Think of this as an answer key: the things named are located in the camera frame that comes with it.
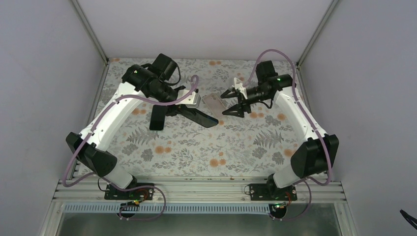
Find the beige phone case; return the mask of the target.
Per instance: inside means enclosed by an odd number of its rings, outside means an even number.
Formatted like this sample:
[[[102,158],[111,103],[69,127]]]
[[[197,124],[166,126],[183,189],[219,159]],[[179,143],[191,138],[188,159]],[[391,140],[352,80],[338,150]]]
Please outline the beige phone case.
[[[220,97],[216,93],[205,95],[203,97],[203,101],[208,106],[215,118],[221,119],[224,117],[222,112],[226,110],[226,107],[221,102]]]

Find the black smartphone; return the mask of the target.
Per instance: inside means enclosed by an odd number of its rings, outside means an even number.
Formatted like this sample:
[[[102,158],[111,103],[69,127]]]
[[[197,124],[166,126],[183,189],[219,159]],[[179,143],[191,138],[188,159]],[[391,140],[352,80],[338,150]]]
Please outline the black smartphone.
[[[164,129],[165,117],[168,111],[167,106],[154,105],[151,112],[149,129],[151,131],[162,131]]]

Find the black phone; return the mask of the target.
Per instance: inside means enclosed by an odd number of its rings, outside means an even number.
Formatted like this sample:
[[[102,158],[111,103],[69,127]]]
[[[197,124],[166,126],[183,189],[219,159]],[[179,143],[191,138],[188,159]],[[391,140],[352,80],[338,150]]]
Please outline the black phone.
[[[195,108],[180,106],[178,113],[204,128],[211,128],[218,125],[219,123],[218,119],[211,117]]]

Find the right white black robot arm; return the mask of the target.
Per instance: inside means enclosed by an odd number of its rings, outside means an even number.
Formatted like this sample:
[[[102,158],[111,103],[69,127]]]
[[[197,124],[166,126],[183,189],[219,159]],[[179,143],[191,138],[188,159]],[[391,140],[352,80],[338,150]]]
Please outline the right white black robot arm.
[[[327,185],[339,146],[337,136],[328,134],[315,121],[296,90],[292,76],[279,75],[270,60],[257,64],[255,73],[258,79],[256,87],[246,88],[241,80],[235,78],[234,85],[221,94],[221,98],[235,97],[238,100],[222,114],[242,118],[251,113],[251,105],[270,100],[268,108],[273,105],[281,108],[301,141],[290,164],[268,177],[267,196],[279,200],[285,194],[285,187],[323,172],[327,172],[328,179],[320,185]]]

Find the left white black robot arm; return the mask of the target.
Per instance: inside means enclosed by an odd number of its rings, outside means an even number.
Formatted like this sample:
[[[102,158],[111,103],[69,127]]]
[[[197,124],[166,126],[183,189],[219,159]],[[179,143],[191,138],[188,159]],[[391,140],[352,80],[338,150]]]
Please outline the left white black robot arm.
[[[66,137],[72,156],[61,178],[64,187],[78,183],[66,181],[74,162],[80,161],[91,170],[81,179],[97,175],[113,185],[124,199],[136,195],[135,177],[107,149],[121,125],[140,104],[188,107],[198,103],[198,75],[191,77],[190,89],[173,88],[173,84],[168,82],[178,69],[172,58],[159,54],[153,63],[134,64],[126,70],[116,92],[101,112],[80,132],[71,132]]]

